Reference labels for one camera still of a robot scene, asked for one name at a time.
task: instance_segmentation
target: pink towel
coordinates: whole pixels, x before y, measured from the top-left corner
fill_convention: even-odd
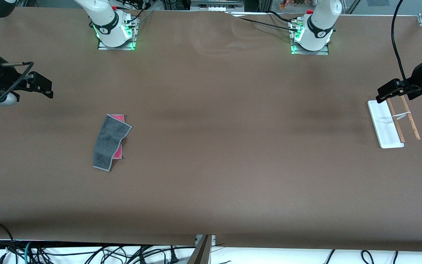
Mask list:
[[[115,119],[120,120],[121,122],[125,121],[125,116],[124,115],[111,115],[112,117],[114,117]],[[120,144],[120,146],[117,149],[117,152],[114,155],[114,160],[121,160],[123,157],[123,150],[122,150],[122,144]]]

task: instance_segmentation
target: white floor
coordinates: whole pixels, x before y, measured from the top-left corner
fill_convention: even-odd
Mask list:
[[[69,254],[77,252],[92,252],[99,247],[70,247],[47,249],[47,253]],[[127,254],[136,252],[139,247],[125,247]],[[211,254],[211,264],[222,264],[231,261],[230,264],[324,264],[330,250],[327,249],[253,249],[238,247],[214,247]],[[186,263],[191,256],[193,249],[178,249],[175,251],[182,263]],[[0,257],[5,250],[0,250]],[[392,264],[393,251],[370,251],[375,264]],[[84,264],[90,254],[83,254],[69,257],[52,256],[51,261],[54,264]],[[98,254],[90,264],[99,264],[102,254]],[[170,252],[166,251],[166,263],[170,260]],[[164,254],[155,254],[146,259],[147,264],[164,263]],[[4,264],[14,264],[15,256],[8,254]],[[24,260],[19,258],[19,264],[24,264]],[[122,264],[115,258],[108,258],[105,264]],[[330,264],[364,264],[360,257],[360,250],[337,250],[330,260]],[[396,264],[422,264],[422,252],[400,252]]]

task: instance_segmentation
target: plug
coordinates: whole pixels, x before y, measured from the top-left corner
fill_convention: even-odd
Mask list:
[[[139,254],[139,264],[147,264],[146,261],[144,260],[144,256],[141,254]]]
[[[6,256],[7,253],[5,253],[3,256],[0,257],[0,264],[3,264],[4,258]]]
[[[175,264],[177,262],[179,262],[179,259],[177,258],[177,256],[175,255],[175,251],[174,251],[174,247],[170,246],[170,264]]]

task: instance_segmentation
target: cable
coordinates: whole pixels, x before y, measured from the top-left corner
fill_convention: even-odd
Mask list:
[[[278,13],[276,13],[276,12],[272,11],[272,10],[268,10],[268,11],[266,11],[265,13],[267,13],[267,14],[273,14],[273,15],[276,15],[276,17],[278,17],[279,19],[281,19],[281,20],[283,20],[283,21],[286,21],[286,22],[291,22],[291,20],[293,20],[293,19],[297,19],[297,17],[295,17],[295,18],[291,18],[291,19],[286,19],[286,18],[284,18],[284,17],[280,16],[280,14],[278,14]]]
[[[109,257],[113,257],[114,259],[118,259],[118,260],[119,260],[119,261],[121,261],[121,262],[122,262],[122,264],[123,264],[122,259],[120,259],[119,257],[115,257],[115,256],[113,256],[113,254],[114,254],[117,250],[122,249],[122,247],[123,247],[123,246],[118,247],[118,248],[117,248],[117,249],[115,249],[114,251],[110,251],[110,250],[108,250],[108,249],[103,250],[102,252],[104,253],[104,256],[102,257],[102,259],[101,259],[101,261],[100,261],[100,264],[104,264],[104,263],[105,263],[105,261],[106,261]]]
[[[243,17],[239,17],[239,18],[240,18],[240,19],[243,19],[243,20],[250,21],[250,22],[255,22],[255,23],[262,24],[262,25],[270,26],[270,27],[275,27],[275,28],[285,29],[285,30],[294,31],[294,32],[296,32],[296,31],[297,31],[297,29],[294,29],[294,28],[281,27],[281,26],[277,26],[277,25],[272,25],[272,24],[268,24],[268,23],[264,23],[264,22],[256,21],[256,20],[246,19],[246,18],[243,18]]]
[[[91,252],[79,252],[79,253],[69,253],[69,254],[54,254],[54,253],[47,253],[44,252],[44,254],[48,254],[50,256],[76,256],[76,255],[80,255],[80,254],[94,254],[95,251],[91,251]]]
[[[7,229],[7,227],[5,227],[3,224],[0,224],[0,227],[5,230],[5,232],[7,233],[7,235],[9,236],[9,238],[11,239],[11,243],[12,243],[12,246],[13,246],[14,251],[17,251],[17,248],[16,248],[15,243],[14,243],[14,237],[12,236],[11,232],[9,231],[9,229]],[[15,264],[18,264],[18,262],[19,262],[18,259],[19,259],[18,257],[15,258]]]
[[[415,92],[416,94],[419,94],[419,92],[417,92],[417,90],[414,90],[409,84],[409,82],[407,81],[407,77],[405,76],[405,71],[403,70],[403,65],[401,63],[400,55],[397,50],[397,44],[395,43],[395,21],[397,20],[398,10],[400,9],[400,5],[402,3],[403,3],[403,0],[400,0],[398,2],[397,8],[395,9],[395,12],[392,18],[392,28],[390,29],[390,33],[392,35],[392,46],[393,46],[393,51],[395,52],[395,57],[397,57],[398,67],[400,68],[400,73],[401,73],[403,82],[405,83],[405,85],[408,87],[409,90]]]
[[[25,261],[25,264],[29,264],[29,261],[27,260],[27,254],[29,252],[30,243],[32,243],[32,241],[30,241],[29,243],[27,243],[27,246],[25,246],[25,250],[24,250],[24,261]]]
[[[367,253],[370,257],[370,263],[367,262],[367,260],[364,258],[364,253]],[[374,259],[372,258],[372,255],[370,254],[369,251],[367,250],[363,250],[360,252],[360,257],[362,258],[362,260],[364,261],[365,264],[374,264]]]
[[[139,11],[139,13],[138,13],[135,17],[133,17],[131,20],[127,20],[127,21],[126,21],[126,23],[130,23],[130,22],[133,22],[134,20],[136,20],[136,18],[138,18],[138,17],[139,17],[139,15],[141,15],[141,13],[142,13],[143,11],[144,11],[144,10]]]
[[[335,253],[335,249],[332,249],[332,251],[330,252],[330,254],[328,254],[328,258],[327,258],[327,261],[325,261],[325,264],[328,264],[330,262],[330,259],[332,258],[333,253]]]
[[[11,87],[9,87],[9,89],[7,89],[7,91],[5,91],[0,98],[5,97],[6,95],[8,95],[10,92],[12,92],[12,90],[14,90],[14,88],[19,85],[19,83],[25,78],[25,76],[27,75],[27,73],[29,73],[29,70],[34,66],[34,62],[22,62],[22,65],[28,65],[27,68],[25,68],[25,71],[19,76],[19,78],[17,78],[17,80],[11,85]]]
[[[398,251],[395,251],[395,255],[393,256],[392,264],[395,264],[397,262],[397,257],[398,257]]]
[[[179,262],[177,255],[175,254],[174,247],[170,246],[170,264],[175,264]]]

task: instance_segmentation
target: power cord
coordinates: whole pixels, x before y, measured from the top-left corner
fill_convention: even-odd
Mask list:
[[[328,254],[327,261],[325,261],[325,264],[328,264],[328,263],[330,262],[330,259],[332,258],[333,253],[335,253],[335,249],[332,249],[332,250],[330,251],[330,254]]]
[[[367,253],[367,254],[369,255],[369,258],[370,258],[370,263],[369,263],[369,262],[367,262],[367,260],[365,259],[365,257],[364,257],[364,253]],[[362,258],[362,260],[364,261],[364,263],[365,263],[365,264],[374,264],[374,259],[372,258],[372,255],[370,254],[370,252],[369,252],[369,251],[367,251],[367,250],[363,250],[363,251],[361,251],[361,252],[360,252],[360,257]],[[393,261],[392,261],[392,264],[397,263],[397,257],[398,257],[398,251],[395,251],[395,254],[394,254],[394,256],[393,256]]]
[[[9,238],[11,239],[11,244],[13,246],[14,251],[17,251],[17,247],[15,246],[15,242],[14,242],[14,237],[12,236],[11,232],[9,231],[9,229],[7,229],[7,227],[5,227],[3,224],[0,224],[0,227],[5,230],[5,232],[7,233],[7,235],[9,236]],[[16,258],[15,258],[15,264],[18,264],[19,263],[19,260],[18,259],[19,258],[16,256]]]
[[[175,255],[174,247],[170,246],[170,264],[175,264],[179,262],[179,259]]]
[[[255,22],[255,23],[258,23],[258,24],[262,24],[262,25],[266,25],[266,26],[270,26],[270,27],[274,27],[274,28],[280,28],[280,29],[294,31],[294,32],[297,31],[297,29],[293,29],[293,28],[281,27],[281,26],[272,25],[272,24],[268,24],[268,23],[264,23],[264,22],[260,22],[260,21],[256,21],[256,20],[251,20],[251,19],[247,19],[247,18],[243,18],[243,17],[239,17],[239,18],[246,20],[246,21]]]
[[[367,262],[367,260],[364,258],[364,253],[367,253],[370,257],[370,263]],[[364,261],[365,264],[374,264],[374,259],[372,258],[372,255],[370,254],[369,251],[367,250],[363,250],[360,252],[360,257],[362,258],[362,260]]]
[[[393,256],[393,261],[392,261],[392,264],[397,263],[397,257],[398,257],[398,251],[395,251],[395,254],[394,254],[394,256]]]
[[[278,17],[279,19],[281,19],[281,20],[283,20],[283,21],[285,21],[285,22],[291,22],[291,20],[293,20],[293,19],[297,19],[297,17],[295,17],[295,18],[291,18],[291,19],[286,19],[286,18],[284,18],[284,17],[280,16],[280,14],[278,14],[278,13],[276,13],[276,12],[272,11],[272,10],[268,10],[268,11],[266,11],[265,13],[267,13],[267,14],[273,14],[273,15],[276,15],[276,17]]]
[[[395,57],[397,57],[398,67],[400,68],[401,78],[403,79],[403,82],[405,83],[405,85],[408,87],[410,91],[413,91],[416,94],[419,94],[417,90],[412,89],[411,85],[407,81],[407,77],[405,76],[405,71],[403,70],[403,65],[401,63],[400,55],[397,50],[397,44],[395,43],[395,21],[397,20],[398,10],[400,9],[400,6],[402,3],[403,3],[403,0],[400,0],[398,2],[397,8],[395,8],[395,12],[392,18],[392,28],[390,29],[390,34],[392,37],[392,46],[393,46],[393,51],[395,52]]]

